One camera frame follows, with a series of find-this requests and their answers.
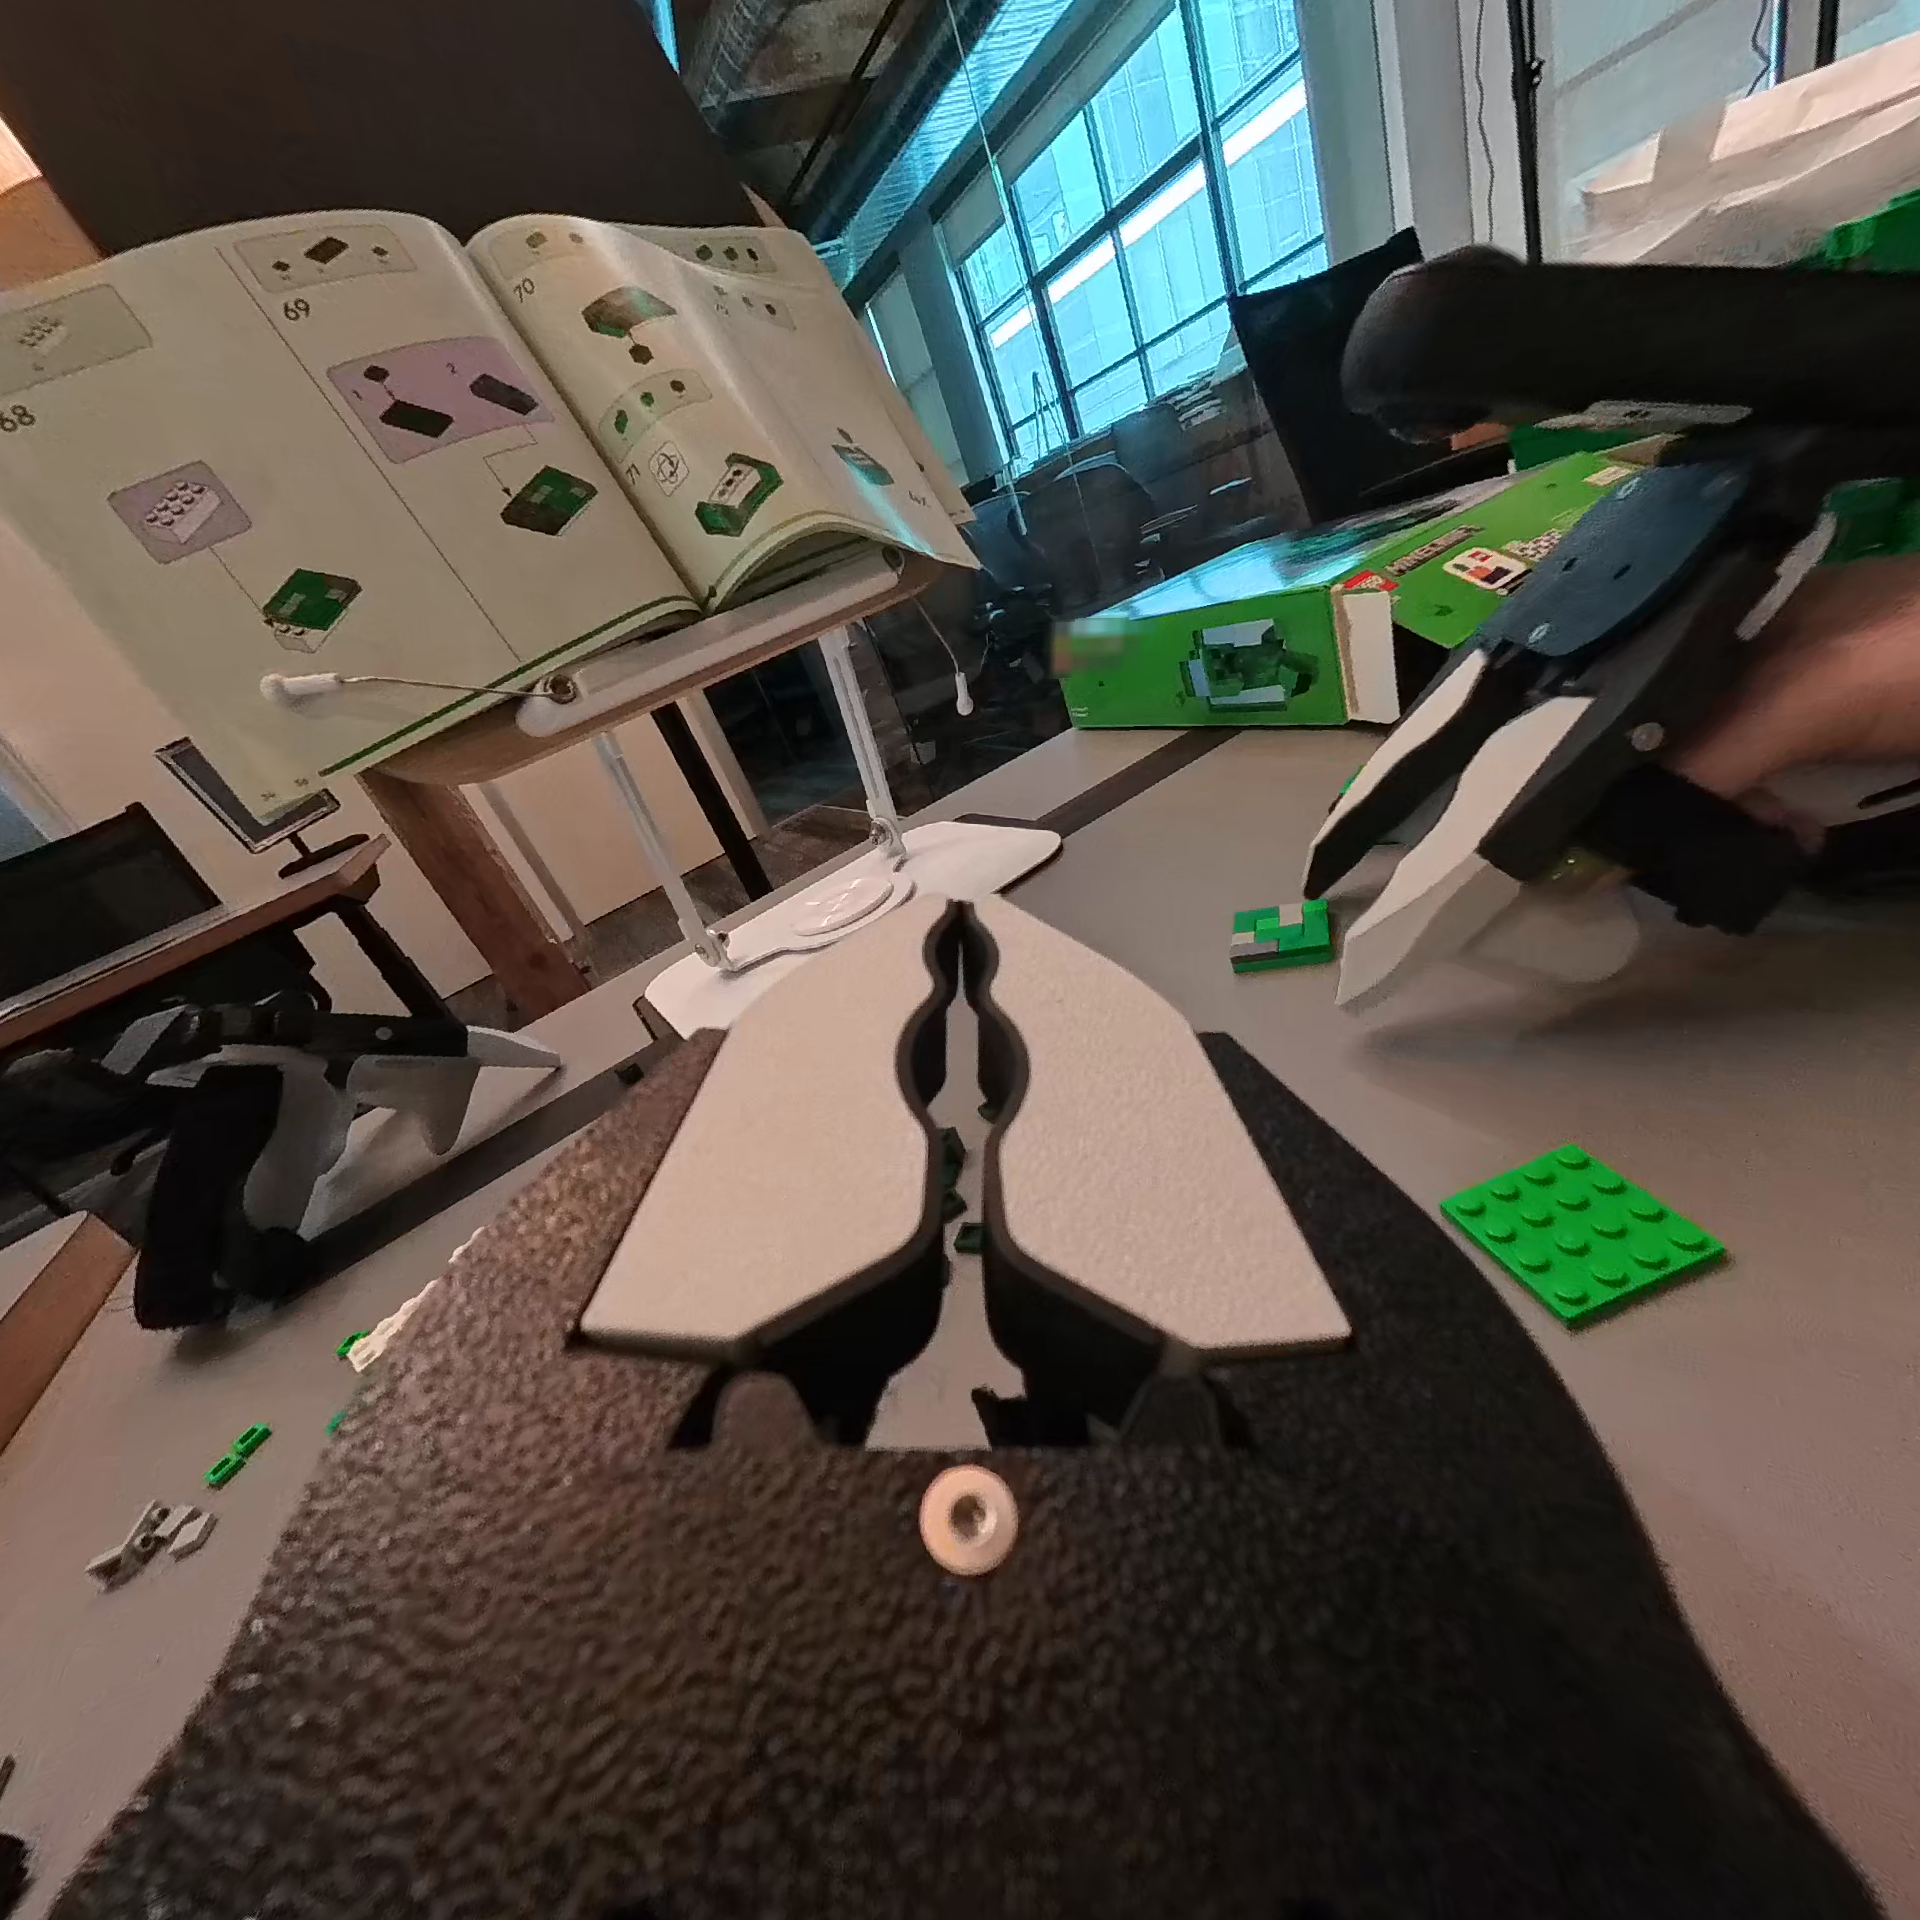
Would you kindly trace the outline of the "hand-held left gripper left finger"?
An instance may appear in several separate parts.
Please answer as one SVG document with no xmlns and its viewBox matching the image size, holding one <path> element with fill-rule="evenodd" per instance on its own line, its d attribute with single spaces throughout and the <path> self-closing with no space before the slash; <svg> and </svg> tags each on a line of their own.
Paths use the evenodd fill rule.
<svg viewBox="0 0 1920 1920">
<path fill-rule="evenodd" d="M 930 1103 L 963 907 L 921 897 L 749 1006 L 590 1296 L 599 1350 L 787 1380 L 816 1425 L 871 1425 L 945 1288 Z"/>
</svg>

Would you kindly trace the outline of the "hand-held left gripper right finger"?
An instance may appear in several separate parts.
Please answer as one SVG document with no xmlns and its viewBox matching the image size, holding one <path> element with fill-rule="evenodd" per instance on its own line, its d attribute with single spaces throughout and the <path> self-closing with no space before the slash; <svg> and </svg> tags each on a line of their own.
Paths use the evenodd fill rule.
<svg viewBox="0 0 1920 1920">
<path fill-rule="evenodd" d="M 1175 1006 L 1001 902 L 971 907 L 982 1289 L 1030 1399 L 1119 1430 L 1146 1380 L 1333 1354 L 1353 1327 Z"/>
</svg>

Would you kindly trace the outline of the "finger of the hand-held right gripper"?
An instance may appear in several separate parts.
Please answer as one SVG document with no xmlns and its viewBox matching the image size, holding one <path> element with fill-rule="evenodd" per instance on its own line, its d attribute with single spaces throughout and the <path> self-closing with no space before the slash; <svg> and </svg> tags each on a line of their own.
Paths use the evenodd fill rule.
<svg viewBox="0 0 1920 1920">
<path fill-rule="evenodd" d="M 1621 882 L 1571 891 L 1530 886 L 1479 854 L 1481 840 L 1589 707 L 1589 697 L 1547 699 L 1479 747 L 1451 803 L 1342 935 L 1339 1009 L 1378 1006 L 1419 972 L 1458 958 L 1562 986 L 1592 986 L 1637 958 L 1643 923 Z"/>
<path fill-rule="evenodd" d="M 1521 664 L 1515 648 L 1456 654 L 1333 806 L 1306 854 L 1303 898 L 1323 898 L 1454 782 L 1519 707 Z"/>
</svg>

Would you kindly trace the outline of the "bright green square lego plate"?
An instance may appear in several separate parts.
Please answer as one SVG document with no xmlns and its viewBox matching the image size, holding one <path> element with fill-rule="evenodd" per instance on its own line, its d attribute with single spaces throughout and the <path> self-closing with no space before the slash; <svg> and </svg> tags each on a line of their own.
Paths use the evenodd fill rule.
<svg viewBox="0 0 1920 1920">
<path fill-rule="evenodd" d="M 1718 1236 L 1579 1144 L 1454 1191 L 1440 1212 L 1562 1328 L 1592 1327 L 1727 1260 Z"/>
</svg>

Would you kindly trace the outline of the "green grey tiled lego square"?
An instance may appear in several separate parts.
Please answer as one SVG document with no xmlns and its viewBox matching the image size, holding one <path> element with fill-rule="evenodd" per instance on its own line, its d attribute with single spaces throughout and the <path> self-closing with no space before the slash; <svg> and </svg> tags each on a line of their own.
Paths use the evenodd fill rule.
<svg viewBox="0 0 1920 1920">
<path fill-rule="evenodd" d="M 1323 967 L 1337 958 L 1325 902 L 1246 907 L 1231 918 L 1234 974 Z"/>
</svg>

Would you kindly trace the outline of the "green lego box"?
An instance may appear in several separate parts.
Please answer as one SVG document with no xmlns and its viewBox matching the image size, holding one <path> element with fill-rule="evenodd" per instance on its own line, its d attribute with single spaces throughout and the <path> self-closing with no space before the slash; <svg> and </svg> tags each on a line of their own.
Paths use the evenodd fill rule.
<svg viewBox="0 0 1920 1920">
<path fill-rule="evenodd" d="M 1655 441 L 1577 449 L 1191 564 L 1054 634 L 1078 730 L 1391 728 Z"/>
</svg>

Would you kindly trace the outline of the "cluster of grey lego pieces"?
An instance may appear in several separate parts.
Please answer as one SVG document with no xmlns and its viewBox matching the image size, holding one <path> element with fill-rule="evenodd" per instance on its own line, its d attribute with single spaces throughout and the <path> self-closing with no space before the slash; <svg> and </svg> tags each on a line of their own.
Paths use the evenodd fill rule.
<svg viewBox="0 0 1920 1920">
<path fill-rule="evenodd" d="M 215 1527 L 217 1516 L 195 1504 L 151 1502 L 138 1512 L 123 1542 L 88 1560 L 85 1572 L 91 1582 L 111 1591 L 127 1584 L 162 1554 L 181 1562 L 198 1552 Z"/>
</svg>

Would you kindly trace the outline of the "open lego instruction booklet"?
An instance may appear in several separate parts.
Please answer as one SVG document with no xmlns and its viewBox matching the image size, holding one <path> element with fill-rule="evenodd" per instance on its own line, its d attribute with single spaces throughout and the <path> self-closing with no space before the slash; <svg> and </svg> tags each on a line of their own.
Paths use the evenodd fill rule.
<svg viewBox="0 0 1920 1920">
<path fill-rule="evenodd" d="M 398 211 L 3 292 L 3 520 L 250 809 L 971 511 L 776 227 Z"/>
</svg>

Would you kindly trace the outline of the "person's right hand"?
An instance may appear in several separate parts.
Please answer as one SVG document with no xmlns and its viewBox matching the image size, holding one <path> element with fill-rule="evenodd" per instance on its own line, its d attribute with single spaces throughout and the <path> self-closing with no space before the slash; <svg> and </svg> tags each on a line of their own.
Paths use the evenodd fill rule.
<svg viewBox="0 0 1920 1920">
<path fill-rule="evenodd" d="M 1918 754 L 1918 559 L 1816 567 L 1664 767 L 1723 801 Z"/>
</svg>

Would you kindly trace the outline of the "white book stand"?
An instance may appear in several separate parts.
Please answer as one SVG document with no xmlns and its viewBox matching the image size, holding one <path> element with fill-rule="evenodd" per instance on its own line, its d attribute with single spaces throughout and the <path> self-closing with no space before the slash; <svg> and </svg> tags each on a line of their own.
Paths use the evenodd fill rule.
<svg viewBox="0 0 1920 1920">
<path fill-rule="evenodd" d="M 728 1027 L 799 962 L 871 929 L 915 897 L 994 897 L 1063 851 L 1055 830 L 1034 826 L 899 826 L 851 668 L 849 634 L 859 619 L 875 614 L 915 607 L 928 588 L 951 576 L 953 567 L 885 547 L 745 609 L 599 652 L 562 674 L 538 676 L 518 691 L 517 703 L 509 703 L 504 689 L 457 687 L 448 674 L 431 679 L 418 672 L 394 676 L 365 670 L 267 674 L 257 694 L 287 713 L 319 713 L 339 704 L 345 696 L 369 689 L 478 697 L 485 704 L 482 713 L 461 718 L 425 743 L 383 753 L 365 769 L 419 784 L 485 784 L 590 740 L 690 947 L 690 958 L 662 972 L 645 995 L 658 1016 L 685 1035 L 698 1018 Z M 691 902 L 633 770 L 616 751 L 615 730 L 811 641 L 822 652 L 831 697 L 855 751 L 871 843 L 840 878 L 816 880 L 803 895 L 779 904 L 760 904 L 731 932 L 721 932 Z"/>
</svg>

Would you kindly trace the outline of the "black desk leg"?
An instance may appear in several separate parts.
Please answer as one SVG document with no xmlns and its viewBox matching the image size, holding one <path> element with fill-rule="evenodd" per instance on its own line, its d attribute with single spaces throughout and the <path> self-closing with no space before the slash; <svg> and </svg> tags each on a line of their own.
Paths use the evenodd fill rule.
<svg viewBox="0 0 1920 1920">
<path fill-rule="evenodd" d="M 678 774 L 745 898 L 758 902 L 771 895 L 774 888 L 760 867 L 753 842 L 739 824 L 726 790 L 713 770 L 713 764 L 706 760 L 706 753 L 685 720 L 683 710 L 678 704 L 658 707 L 651 712 L 651 720 L 662 746 L 678 767 Z"/>
</svg>

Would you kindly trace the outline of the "thick wooden beam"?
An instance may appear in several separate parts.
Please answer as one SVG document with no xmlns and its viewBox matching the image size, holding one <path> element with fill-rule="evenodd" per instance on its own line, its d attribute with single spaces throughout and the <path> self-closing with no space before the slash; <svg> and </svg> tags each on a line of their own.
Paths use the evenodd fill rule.
<svg viewBox="0 0 1920 1920">
<path fill-rule="evenodd" d="M 379 770 L 357 782 L 518 1016 L 546 1018 L 586 995 L 586 976 L 457 786 Z"/>
</svg>

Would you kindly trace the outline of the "idle black white gripper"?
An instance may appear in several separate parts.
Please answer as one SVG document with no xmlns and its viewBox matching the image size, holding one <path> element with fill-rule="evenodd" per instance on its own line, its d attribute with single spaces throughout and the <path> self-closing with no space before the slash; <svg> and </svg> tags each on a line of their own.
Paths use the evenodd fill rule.
<svg viewBox="0 0 1920 1920">
<path fill-rule="evenodd" d="M 73 1208 L 46 1168 L 159 1146 L 136 1242 L 133 1315 L 146 1330 L 209 1328 L 318 1281 L 302 1236 L 319 1179 L 361 1113 L 398 1113 L 422 1147 L 457 1144 L 482 1070 L 555 1072 L 538 1042 L 431 1016 L 339 1016 L 309 995 L 174 1004 L 123 1024 L 101 1056 L 70 1047 L 3 1065 L 6 1193 Z"/>
</svg>

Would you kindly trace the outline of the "large paned window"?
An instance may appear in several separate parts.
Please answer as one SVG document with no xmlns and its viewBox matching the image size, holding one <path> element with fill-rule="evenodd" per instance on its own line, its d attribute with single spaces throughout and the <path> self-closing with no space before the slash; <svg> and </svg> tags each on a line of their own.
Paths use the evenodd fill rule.
<svg viewBox="0 0 1920 1920">
<path fill-rule="evenodd" d="M 1209 376 L 1230 298 L 1328 266 L 1299 7 L 937 6 L 930 104 L 831 240 L 963 482 Z"/>
</svg>

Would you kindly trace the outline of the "dark desk with wooden edge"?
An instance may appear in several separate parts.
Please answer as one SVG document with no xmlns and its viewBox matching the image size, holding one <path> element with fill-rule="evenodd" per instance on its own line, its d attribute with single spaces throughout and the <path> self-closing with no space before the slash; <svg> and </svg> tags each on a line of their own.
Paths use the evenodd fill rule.
<svg viewBox="0 0 1920 1920">
<path fill-rule="evenodd" d="M 377 865 L 391 851 L 389 834 L 371 834 L 272 898 L 217 905 L 3 999 L 2 1050 L 33 1042 L 243 942 L 297 935 L 312 921 L 338 920 L 349 905 L 367 905 L 377 891 Z"/>
</svg>

